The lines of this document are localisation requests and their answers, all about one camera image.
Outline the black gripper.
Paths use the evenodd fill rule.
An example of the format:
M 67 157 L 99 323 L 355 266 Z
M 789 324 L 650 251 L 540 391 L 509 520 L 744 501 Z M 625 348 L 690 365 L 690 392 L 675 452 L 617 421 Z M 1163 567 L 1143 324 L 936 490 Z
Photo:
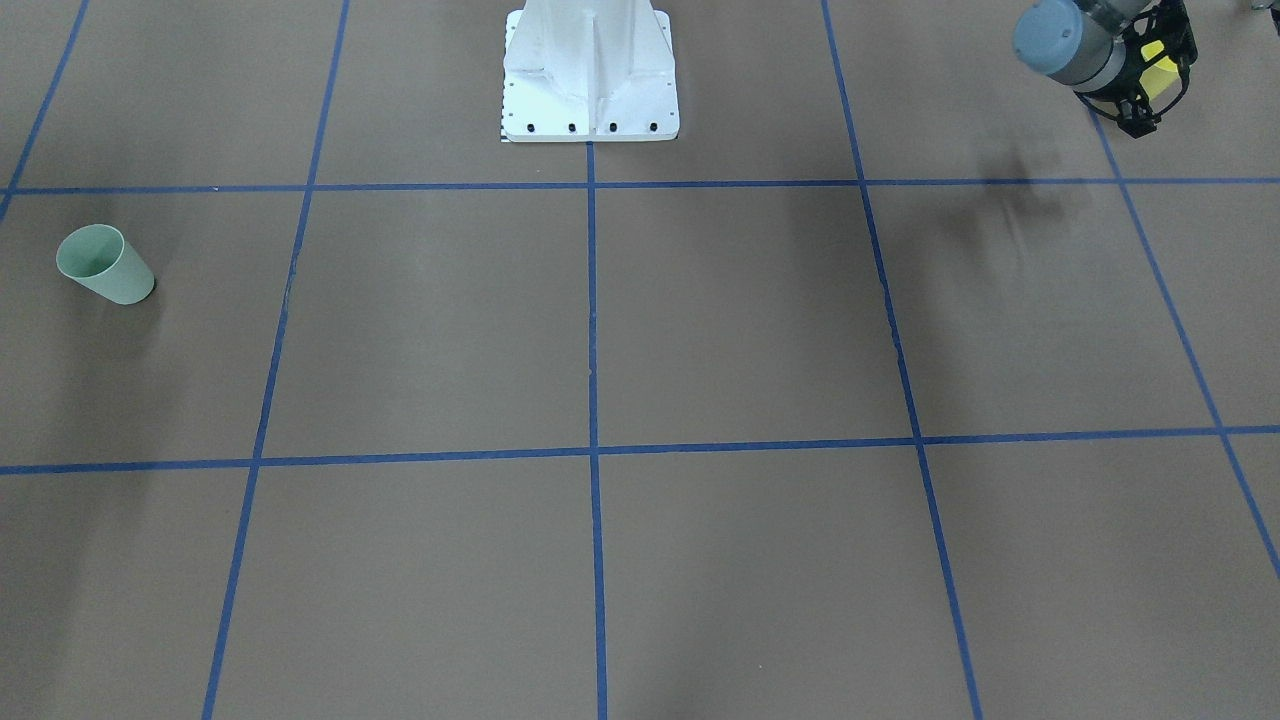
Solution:
M 1094 117 L 1116 126 L 1132 138 L 1156 132 L 1164 117 L 1185 96 L 1190 86 L 1190 67 L 1198 59 L 1196 37 L 1184 1 L 1111 1 L 1115 15 L 1115 67 L 1110 79 L 1110 100 L 1075 94 Z M 1140 87 L 1144 61 L 1140 47 L 1151 41 L 1164 42 L 1169 56 L 1178 64 L 1180 85 L 1147 99 Z

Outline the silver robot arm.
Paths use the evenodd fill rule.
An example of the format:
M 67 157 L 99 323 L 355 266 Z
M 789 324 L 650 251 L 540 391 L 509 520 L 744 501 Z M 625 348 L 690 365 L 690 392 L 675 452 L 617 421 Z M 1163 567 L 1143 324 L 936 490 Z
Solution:
M 1156 132 L 1199 58 L 1183 1 L 1036 1 L 1012 50 L 1132 138 Z

